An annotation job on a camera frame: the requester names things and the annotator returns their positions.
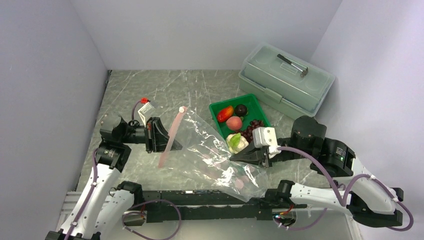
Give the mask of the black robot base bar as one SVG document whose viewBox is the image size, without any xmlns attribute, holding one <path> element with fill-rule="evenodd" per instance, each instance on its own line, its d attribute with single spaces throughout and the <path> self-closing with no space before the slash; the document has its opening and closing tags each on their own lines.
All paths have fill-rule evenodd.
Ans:
<svg viewBox="0 0 424 240">
<path fill-rule="evenodd" d="M 305 209 L 305 204 L 290 204 L 276 197 L 269 189 L 265 197 L 244 202 L 219 190 L 146 190 L 131 211 L 142 211 L 147 223 L 188 220 L 255 219 L 271 221 L 273 216 L 287 211 Z"/>
</svg>

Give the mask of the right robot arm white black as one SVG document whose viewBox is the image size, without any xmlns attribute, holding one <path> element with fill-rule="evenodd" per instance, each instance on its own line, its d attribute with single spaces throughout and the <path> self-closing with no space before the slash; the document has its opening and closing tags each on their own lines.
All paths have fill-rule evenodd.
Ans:
<svg viewBox="0 0 424 240">
<path fill-rule="evenodd" d="M 326 178 L 329 188 L 314 188 L 281 180 L 267 190 L 265 200 L 282 208 L 310 205 L 352 216 L 367 227 L 400 231 L 404 192 L 390 188 L 372 175 L 354 151 L 339 140 L 326 137 L 327 127 L 313 117 L 301 116 L 292 125 L 291 135 L 277 138 L 272 127 L 258 127 L 247 148 L 231 157 L 260 167 L 297 159 L 310 160 L 310 169 Z"/>
</svg>

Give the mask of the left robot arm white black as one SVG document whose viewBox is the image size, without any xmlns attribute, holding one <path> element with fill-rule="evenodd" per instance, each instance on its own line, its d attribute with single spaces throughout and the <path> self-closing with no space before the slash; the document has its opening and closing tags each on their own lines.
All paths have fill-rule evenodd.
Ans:
<svg viewBox="0 0 424 240">
<path fill-rule="evenodd" d="M 113 184 L 130 157 L 130 144 L 145 145 L 148 153 L 178 151 L 182 145 L 171 139 L 159 117 L 146 125 L 137 120 L 126 122 L 116 113 L 105 115 L 99 130 L 101 142 L 92 154 L 90 177 L 68 218 L 58 231 L 50 231 L 47 240 L 104 240 L 116 222 L 128 216 L 128 210 L 151 210 L 163 203 L 157 192 L 144 196 L 143 187 L 123 181 L 115 188 L 111 201 L 105 204 Z"/>
</svg>

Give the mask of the green plastic tray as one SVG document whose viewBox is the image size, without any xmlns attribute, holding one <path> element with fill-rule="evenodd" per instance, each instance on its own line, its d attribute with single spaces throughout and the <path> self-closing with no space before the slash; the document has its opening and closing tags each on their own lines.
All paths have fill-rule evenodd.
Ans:
<svg viewBox="0 0 424 240">
<path fill-rule="evenodd" d="M 222 109 L 228 106 L 233 106 L 233 108 L 235 108 L 239 104 L 243 104 L 248 108 L 248 114 L 244 117 L 240 117 L 243 123 L 242 128 L 237 131 L 232 131 L 227 127 L 226 122 L 222 122 L 222 123 L 218 122 L 216 116 Z M 218 133 L 224 138 L 225 143 L 226 143 L 226 138 L 228 137 L 228 135 L 241 133 L 241 131 L 245 130 L 247 126 L 250 124 L 250 122 L 253 121 L 254 119 L 262 120 L 264 123 L 263 127 L 273 128 L 273 126 L 268 121 L 268 118 L 266 117 L 262 107 L 260 106 L 259 101 L 253 94 L 247 94 L 247 95 L 238 96 L 238 97 L 231 98 L 224 101 L 211 103 L 209 105 L 209 110 L 212 116 L 212 120 L 214 121 L 217 127 Z M 253 148 L 253 147 L 255 146 L 252 140 L 252 142 L 249 142 L 249 145 L 246 148 Z"/>
</svg>

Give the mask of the clear zip top bag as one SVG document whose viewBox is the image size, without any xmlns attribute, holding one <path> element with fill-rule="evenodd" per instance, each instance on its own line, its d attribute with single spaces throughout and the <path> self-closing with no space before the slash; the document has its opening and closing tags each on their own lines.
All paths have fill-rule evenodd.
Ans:
<svg viewBox="0 0 424 240">
<path fill-rule="evenodd" d="M 265 196 L 266 171 L 231 161 L 232 153 L 225 139 L 194 111 L 180 106 L 168 135 L 158 168 L 201 182 L 244 202 Z"/>
</svg>

